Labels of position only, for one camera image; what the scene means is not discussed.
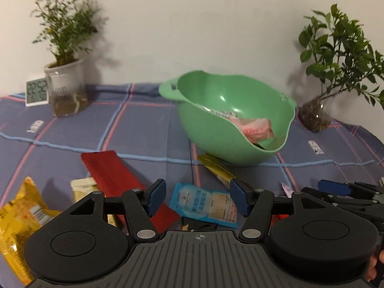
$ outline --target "yellow snack bag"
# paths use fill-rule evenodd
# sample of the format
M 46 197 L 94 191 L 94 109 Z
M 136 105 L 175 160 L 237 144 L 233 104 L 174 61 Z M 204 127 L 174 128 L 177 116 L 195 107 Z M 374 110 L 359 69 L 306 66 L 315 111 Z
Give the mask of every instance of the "yellow snack bag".
M 210 154 L 197 156 L 207 168 L 210 170 L 222 184 L 229 189 L 229 182 L 235 177 L 228 168 L 220 162 L 220 160 Z
M 24 243 L 60 213 L 47 209 L 30 177 L 25 178 L 16 198 L 0 210 L 0 251 L 24 285 L 33 280 L 24 260 Z

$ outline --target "finger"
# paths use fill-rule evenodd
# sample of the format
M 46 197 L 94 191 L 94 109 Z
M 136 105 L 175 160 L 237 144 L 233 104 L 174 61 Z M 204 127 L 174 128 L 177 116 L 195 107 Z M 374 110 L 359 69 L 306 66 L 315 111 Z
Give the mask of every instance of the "finger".
M 378 262 L 378 258 L 372 256 L 369 258 L 369 267 L 368 268 L 374 268 Z
M 374 280 L 376 278 L 377 271 L 375 268 L 369 268 L 367 273 L 365 274 L 366 281 L 370 282 L 371 280 Z
M 380 259 L 381 263 L 384 263 L 384 250 L 382 252 L 380 252 L 379 259 Z

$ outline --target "potted plant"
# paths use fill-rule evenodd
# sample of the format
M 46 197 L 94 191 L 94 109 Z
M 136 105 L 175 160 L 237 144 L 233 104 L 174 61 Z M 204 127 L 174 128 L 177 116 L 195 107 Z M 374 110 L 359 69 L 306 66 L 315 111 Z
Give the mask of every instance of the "potted plant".
M 84 87 L 84 59 L 79 51 L 91 49 L 83 44 L 97 33 L 93 22 L 98 8 L 93 0 L 35 0 L 31 15 L 41 19 L 43 30 L 33 43 L 48 40 L 56 61 L 45 66 L 49 102 L 58 116 L 76 114 L 87 104 Z
M 383 55 L 374 51 L 364 37 L 359 21 L 349 20 L 337 4 L 333 4 L 327 14 L 313 12 L 321 20 L 305 16 L 311 22 L 299 35 L 299 43 L 305 48 L 300 60 L 314 59 L 314 63 L 306 68 L 306 74 L 320 79 L 321 94 L 306 102 L 298 117 L 308 130 L 317 132 L 326 129 L 331 122 L 324 111 L 324 102 L 344 91 L 355 90 L 373 106 L 376 102 L 383 105 L 384 90 L 380 91 L 376 80 L 384 80 L 384 61 Z M 364 84 L 367 80 L 375 84 L 372 90 Z

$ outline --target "white pot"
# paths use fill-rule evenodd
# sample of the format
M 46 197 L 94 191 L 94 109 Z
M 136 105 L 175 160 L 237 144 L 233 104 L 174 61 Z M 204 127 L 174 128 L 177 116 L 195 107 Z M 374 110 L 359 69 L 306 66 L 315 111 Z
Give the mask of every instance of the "white pot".
M 76 114 L 88 104 L 84 84 L 84 59 L 49 68 L 44 67 L 48 82 L 49 102 L 56 116 Z
M 59 67 L 49 68 L 50 65 L 44 67 L 44 72 L 52 95 L 71 95 L 84 87 L 84 59 Z

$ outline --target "crosshair logo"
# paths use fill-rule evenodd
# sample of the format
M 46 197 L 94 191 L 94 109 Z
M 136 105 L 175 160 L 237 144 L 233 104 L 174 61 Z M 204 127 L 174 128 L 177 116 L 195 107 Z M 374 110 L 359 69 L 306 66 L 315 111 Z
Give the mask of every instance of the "crosshair logo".
M 195 238 L 202 241 L 205 238 L 205 236 L 202 234 L 198 234 L 197 236 L 195 236 Z

